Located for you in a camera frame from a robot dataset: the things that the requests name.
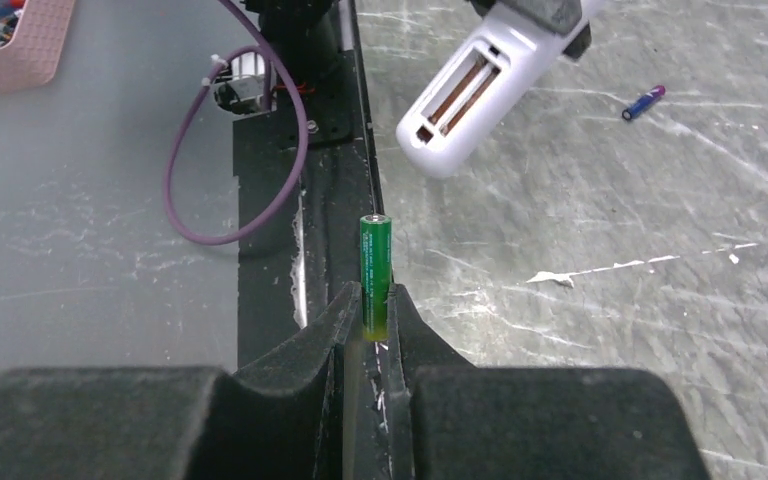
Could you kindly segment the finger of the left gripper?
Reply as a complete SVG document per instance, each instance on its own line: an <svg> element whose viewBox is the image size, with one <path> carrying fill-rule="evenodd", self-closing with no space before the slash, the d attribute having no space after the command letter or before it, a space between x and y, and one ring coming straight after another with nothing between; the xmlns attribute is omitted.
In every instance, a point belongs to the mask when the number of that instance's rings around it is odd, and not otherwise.
<svg viewBox="0 0 768 480"><path fill-rule="evenodd" d="M538 26L557 35L569 34L578 21L584 20L582 30L563 50L570 60L579 60L592 43L590 21L585 17L582 3L578 0L471 0L475 12L484 17L497 3L532 20Z"/></svg>

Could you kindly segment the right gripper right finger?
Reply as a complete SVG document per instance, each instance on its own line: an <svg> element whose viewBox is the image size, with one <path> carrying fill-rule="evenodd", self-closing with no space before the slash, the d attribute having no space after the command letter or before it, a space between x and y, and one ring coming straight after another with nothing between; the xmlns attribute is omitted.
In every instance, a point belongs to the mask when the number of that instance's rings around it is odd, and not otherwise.
<svg viewBox="0 0 768 480"><path fill-rule="evenodd" d="M622 367L478 367L405 287L388 295L385 368L394 479L706 479L659 376Z"/></svg>

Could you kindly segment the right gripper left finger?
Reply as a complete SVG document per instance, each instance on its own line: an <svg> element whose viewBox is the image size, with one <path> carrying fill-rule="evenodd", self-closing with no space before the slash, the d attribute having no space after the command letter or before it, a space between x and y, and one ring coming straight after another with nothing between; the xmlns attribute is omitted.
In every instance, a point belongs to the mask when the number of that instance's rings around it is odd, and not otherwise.
<svg viewBox="0 0 768 480"><path fill-rule="evenodd" d="M211 366L0 373L0 479L339 479L346 284L235 373Z"/></svg>

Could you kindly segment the white remote control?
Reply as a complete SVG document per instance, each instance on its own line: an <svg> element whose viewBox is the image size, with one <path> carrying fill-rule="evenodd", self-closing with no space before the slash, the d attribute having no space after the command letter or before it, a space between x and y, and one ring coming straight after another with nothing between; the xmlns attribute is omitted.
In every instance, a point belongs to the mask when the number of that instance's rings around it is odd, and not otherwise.
<svg viewBox="0 0 768 480"><path fill-rule="evenodd" d="M605 1L580 1L591 22ZM396 137L411 163L445 178L563 55L584 26L557 35L497 3L408 108Z"/></svg>

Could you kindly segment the green AAA battery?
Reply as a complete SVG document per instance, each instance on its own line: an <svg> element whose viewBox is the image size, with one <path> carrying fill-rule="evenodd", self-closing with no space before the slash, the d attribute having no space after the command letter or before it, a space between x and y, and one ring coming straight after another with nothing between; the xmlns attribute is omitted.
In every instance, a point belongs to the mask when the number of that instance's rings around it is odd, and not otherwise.
<svg viewBox="0 0 768 480"><path fill-rule="evenodd" d="M388 338L387 299L392 282L392 219L383 214L360 218L360 278L363 290L364 338Z"/></svg>

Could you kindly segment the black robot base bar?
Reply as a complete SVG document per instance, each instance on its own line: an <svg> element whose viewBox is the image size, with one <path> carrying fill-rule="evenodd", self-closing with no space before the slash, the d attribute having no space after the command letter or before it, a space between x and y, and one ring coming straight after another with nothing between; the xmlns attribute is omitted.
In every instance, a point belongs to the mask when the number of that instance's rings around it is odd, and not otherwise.
<svg viewBox="0 0 768 480"><path fill-rule="evenodd" d="M239 365L289 339L358 279L359 220L383 208L355 3L338 2L316 33L326 64L303 97L311 137L300 181L239 244Z"/></svg>

